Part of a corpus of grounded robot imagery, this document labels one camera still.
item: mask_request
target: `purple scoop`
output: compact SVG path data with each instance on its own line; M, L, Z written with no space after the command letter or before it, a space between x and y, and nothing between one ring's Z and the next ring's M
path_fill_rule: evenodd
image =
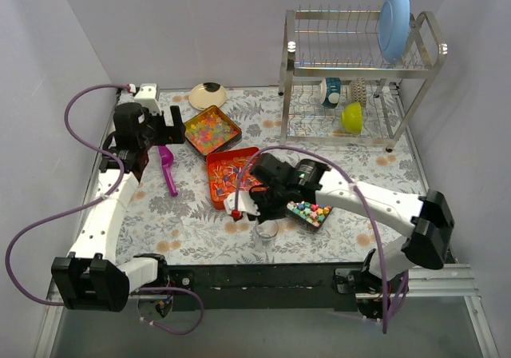
M163 170L168 190L170 191L170 195L175 197L177 196L176 184L174 184L172 174L170 173L170 165L174 162L174 155L170 150L168 150L167 146L158 146L158 151L160 152L161 169Z

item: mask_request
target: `blue cup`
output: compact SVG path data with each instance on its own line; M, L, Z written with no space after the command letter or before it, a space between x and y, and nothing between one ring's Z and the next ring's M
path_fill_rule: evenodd
M319 84L319 100L325 108L335 108L341 100L341 79L328 77Z

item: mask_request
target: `wire basket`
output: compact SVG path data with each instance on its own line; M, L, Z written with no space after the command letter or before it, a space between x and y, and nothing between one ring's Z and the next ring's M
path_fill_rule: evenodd
M318 141L322 143L362 143L385 145L391 142L390 133L398 126L398 107L389 87L382 90L382 97L374 97L378 89L376 82L366 83L367 101L362 109L362 132L359 135L348 133L341 125L341 113L349 104L347 87L341 87L341 98L336 108L330 109L319 100L319 86L308 82L293 85L287 140Z
M379 10L288 10L284 28L279 94L284 95L281 143L323 141L384 145L392 150L411 116L430 88L447 55L447 45L434 15L410 15L410 30L404 54L396 64L386 62L378 44ZM323 108L317 99L322 78L365 78L367 106L359 136L343 132L340 115L345 103ZM394 99L385 99L389 82L403 78L423 80L402 119Z

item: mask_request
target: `yellow bowl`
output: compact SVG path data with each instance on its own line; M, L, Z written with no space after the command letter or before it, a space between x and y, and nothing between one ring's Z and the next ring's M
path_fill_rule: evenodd
M344 129L351 134L362 132L362 107L359 102L349 104L341 113L341 123Z

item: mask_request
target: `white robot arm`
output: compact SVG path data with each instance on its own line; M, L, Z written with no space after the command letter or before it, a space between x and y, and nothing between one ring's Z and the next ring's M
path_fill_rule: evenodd
M125 174L116 191L91 208L68 255L53 261L52 276L67 308L118 312L128 295L144 284L166 285L161 275L163 256L142 254L116 266L115 255L122 221L148 163L149 148L184 142L179 108L171 107L173 125L167 126L157 104L158 93L156 84L143 84L135 102L121 104L114 112L115 131L103 148L122 160ZM112 159L102 158L94 198L113 186L118 168Z
M366 216L362 202L352 186L336 170L317 161L304 159L296 167L281 162L271 154L262 154L251 174L266 191L240 192L239 211L251 219L264 222L283 217L289 201L309 201ZM365 182L358 188L372 209L375 220L397 231L401 236L383 248L387 280L420 265L441 269L449 248L454 220L444 196L430 190L426 196L394 192ZM224 201L226 211L234 209L235 194ZM364 261L366 288L381 286L380 256L373 249Z

